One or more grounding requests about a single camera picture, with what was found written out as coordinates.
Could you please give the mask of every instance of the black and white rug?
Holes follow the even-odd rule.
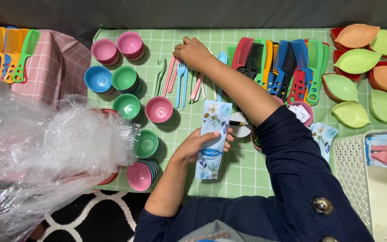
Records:
[[[99,190],[47,216],[40,242],[131,242],[149,193]]]

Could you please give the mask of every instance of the gray fabric background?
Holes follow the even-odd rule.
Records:
[[[0,24],[48,28],[86,47],[98,28],[387,28],[387,0],[0,0]]]

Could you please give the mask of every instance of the person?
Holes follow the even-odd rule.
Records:
[[[150,194],[134,242],[297,241],[369,242],[311,131],[260,85],[220,62],[196,38],[184,37],[173,55],[222,88],[257,128],[274,196],[191,198],[182,207],[187,167],[218,134],[195,130],[174,152]],[[228,132],[224,151],[233,141]]]

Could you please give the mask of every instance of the blue plastic bowl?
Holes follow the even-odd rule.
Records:
[[[111,72],[104,66],[96,65],[86,70],[86,86],[95,93],[106,93],[111,89]]]

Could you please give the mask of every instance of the white plastic basket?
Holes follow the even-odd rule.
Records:
[[[367,166],[366,135],[387,134],[373,130],[334,143],[335,176],[352,207],[377,242],[387,241],[387,168]]]

